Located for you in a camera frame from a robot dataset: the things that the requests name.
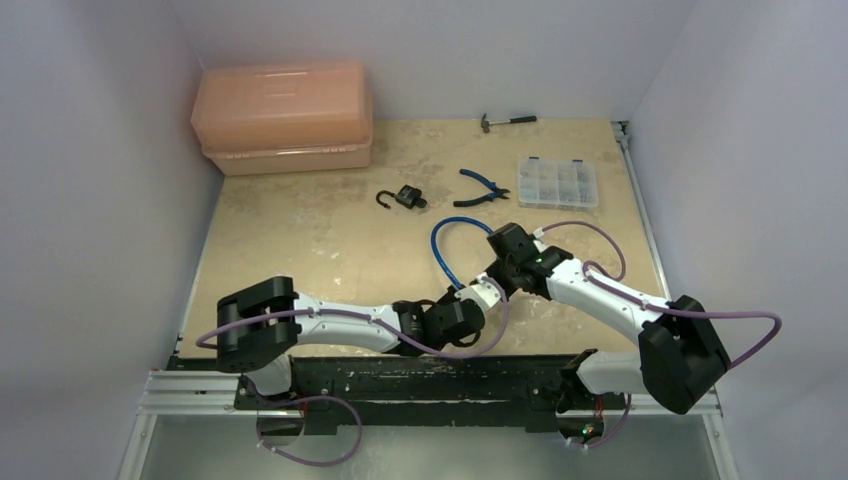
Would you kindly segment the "blue cable lock loop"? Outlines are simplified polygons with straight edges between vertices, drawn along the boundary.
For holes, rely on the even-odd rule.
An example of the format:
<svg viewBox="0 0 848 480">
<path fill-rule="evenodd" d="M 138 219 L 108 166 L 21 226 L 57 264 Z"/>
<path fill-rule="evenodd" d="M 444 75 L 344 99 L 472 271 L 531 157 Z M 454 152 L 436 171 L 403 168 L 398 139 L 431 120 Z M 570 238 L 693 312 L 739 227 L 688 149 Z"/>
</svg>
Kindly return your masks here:
<svg viewBox="0 0 848 480">
<path fill-rule="evenodd" d="M 429 238 L 431 252 L 432 252 L 438 266 L 440 267 L 442 272 L 445 274 L 445 276 L 448 278 L 451 285 L 455 289 L 461 290 L 463 288 L 463 283 L 456 277 L 456 275 L 453 273 L 451 268 L 448 266 L 447 262 L 444 260 L 444 257 L 442 256 L 442 254 L 439 250 L 439 246 L 438 246 L 438 234 L 441 231 L 441 229 L 443 227 L 447 226 L 447 225 L 455 224 L 455 223 L 462 223 L 462 224 L 468 224 L 468 225 L 476 226 L 476 227 L 480 228 L 481 230 L 483 230 L 486 234 L 491 234 L 493 232 L 493 229 L 491 227 L 489 227 L 487 224 L 483 223 L 482 221 L 471 218 L 471 217 L 451 216 L 451 217 L 447 217 L 447 218 L 439 221 L 433 227 L 433 229 L 431 230 L 430 238 Z"/>
</svg>

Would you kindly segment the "black lock body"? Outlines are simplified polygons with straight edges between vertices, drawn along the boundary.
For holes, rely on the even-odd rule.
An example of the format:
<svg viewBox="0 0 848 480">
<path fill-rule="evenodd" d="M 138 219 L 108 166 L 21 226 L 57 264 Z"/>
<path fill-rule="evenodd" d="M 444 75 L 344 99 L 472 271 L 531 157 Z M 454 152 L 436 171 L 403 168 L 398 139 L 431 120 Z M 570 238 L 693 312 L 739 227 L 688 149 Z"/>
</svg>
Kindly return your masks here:
<svg viewBox="0 0 848 480">
<path fill-rule="evenodd" d="M 390 209 L 391 206 L 382 199 L 383 196 L 390 197 L 396 203 L 404 206 L 407 209 L 423 209 L 427 206 L 427 201 L 423 198 L 422 190 L 416 187 L 412 187 L 410 185 L 404 185 L 397 192 L 381 190 L 376 194 L 375 200 L 377 204 L 382 206 L 383 208 Z"/>
</svg>

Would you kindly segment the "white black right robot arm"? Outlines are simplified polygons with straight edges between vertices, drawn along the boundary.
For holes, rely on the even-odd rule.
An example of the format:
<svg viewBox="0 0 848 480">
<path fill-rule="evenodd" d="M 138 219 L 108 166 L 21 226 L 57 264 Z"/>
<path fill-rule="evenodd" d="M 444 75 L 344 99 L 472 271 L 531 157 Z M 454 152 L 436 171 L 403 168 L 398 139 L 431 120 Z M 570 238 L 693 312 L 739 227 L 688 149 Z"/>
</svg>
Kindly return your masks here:
<svg viewBox="0 0 848 480">
<path fill-rule="evenodd" d="M 584 407 L 608 393 L 646 394 L 686 414 L 731 368 L 710 317 L 695 299 L 669 302 L 593 273 L 571 253 L 546 246 L 520 225 L 490 233 L 496 255 L 488 271 L 517 290 L 574 307 L 630 340 L 634 353 L 588 349 L 560 372 L 558 408 Z"/>
</svg>

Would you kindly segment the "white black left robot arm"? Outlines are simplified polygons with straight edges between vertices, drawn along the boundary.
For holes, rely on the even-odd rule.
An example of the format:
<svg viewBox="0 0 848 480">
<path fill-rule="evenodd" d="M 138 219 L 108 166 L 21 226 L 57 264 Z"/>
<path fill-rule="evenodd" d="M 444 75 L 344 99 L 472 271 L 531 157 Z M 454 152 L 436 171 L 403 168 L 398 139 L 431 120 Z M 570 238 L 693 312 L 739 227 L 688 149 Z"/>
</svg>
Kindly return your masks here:
<svg viewBox="0 0 848 480">
<path fill-rule="evenodd" d="M 272 408 L 297 399 L 298 382 L 288 352 L 295 346 L 341 345 L 381 354 L 446 357 L 447 345 L 480 333 L 485 315 L 504 298 L 484 277 L 439 301 L 396 301 L 354 306 L 321 301 L 278 276 L 218 302 L 217 326 L 197 346 L 216 352 L 223 373 L 240 373 Z"/>
</svg>

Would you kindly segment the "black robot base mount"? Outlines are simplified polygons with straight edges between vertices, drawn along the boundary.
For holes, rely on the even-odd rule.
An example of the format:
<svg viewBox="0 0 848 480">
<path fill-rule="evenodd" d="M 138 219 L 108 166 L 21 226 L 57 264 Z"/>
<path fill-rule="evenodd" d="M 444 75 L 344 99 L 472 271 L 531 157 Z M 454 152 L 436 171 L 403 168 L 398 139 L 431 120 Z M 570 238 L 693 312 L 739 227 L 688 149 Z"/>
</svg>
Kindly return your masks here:
<svg viewBox="0 0 848 480">
<path fill-rule="evenodd" d="M 597 436 L 601 420 L 645 403 L 647 395 L 579 393 L 568 374 L 575 355 L 512 355 L 448 360 L 433 357 L 301 357 L 291 389 L 261 395 L 240 374 L 211 358 L 172 357 L 166 367 L 187 382 L 188 403 L 214 410 L 294 420 L 308 435 L 340 426 L 518 427 Z"/>
</svg>

